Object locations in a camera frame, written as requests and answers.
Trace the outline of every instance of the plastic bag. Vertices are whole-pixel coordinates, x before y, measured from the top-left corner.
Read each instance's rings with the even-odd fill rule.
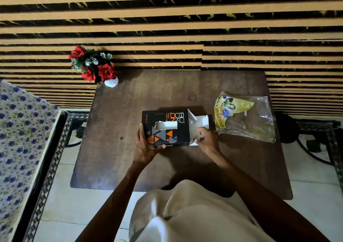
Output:
[[[220,93],[214,106],[218,134],[246,136],[275,142],[274,116],[268,96],[239,96]]]

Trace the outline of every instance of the slatted wall panel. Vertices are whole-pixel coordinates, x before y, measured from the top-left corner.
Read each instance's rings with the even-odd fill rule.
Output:
[[[343,116],[343,0],[0,0],[4,80],[89,108],[77,44],[119,69],[263,70],[275,110]]]

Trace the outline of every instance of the wooden table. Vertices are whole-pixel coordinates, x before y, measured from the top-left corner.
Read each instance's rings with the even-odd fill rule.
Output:
[[[132,162],[143,110],[189,108],[196,116],[208,114],[214,128],[214,103],[221,91],[269,96],[262,71],[122,70],[118,77],[115,88],[97,86],[72,188],[116,188]],[[292,199],[278,133],[276,143],[233,135],[220,135],[219,141],[221,151],[238,167],[282,199]],[[232,193],[227,177],[197,146],[170,147],[158,154],[135,191],[171,188],[183,179],[222,196]]]

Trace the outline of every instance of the box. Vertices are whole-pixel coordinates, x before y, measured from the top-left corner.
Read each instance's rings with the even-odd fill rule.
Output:
[[[208,128],[208,116],[194,116],[189,109],[143,111],[142,124],[149,144],[197,145],[196,129]]]

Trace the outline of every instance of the red flower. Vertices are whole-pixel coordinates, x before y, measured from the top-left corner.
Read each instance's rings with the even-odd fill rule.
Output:
[[[92,82],[92,80],[95,80],[93,70],[89,67],[85,73],[82,72],[82,78],[89,80],[90,82]]]
[[[75,48],[75,50],[73,50],[71,52],[71,54],[69,55],[69,59],[72,60],[73,58],[80,58],[82,57],[85,53],[87,53],[80,45],[77,45],[77,47]]]
[[[117,71],[114,69],[114,65],[105,64],[105,65],[98,65],[99,73],[98,75],[101,77],[101,80],[104,82],[108,79],[114,79],[116,77]]]

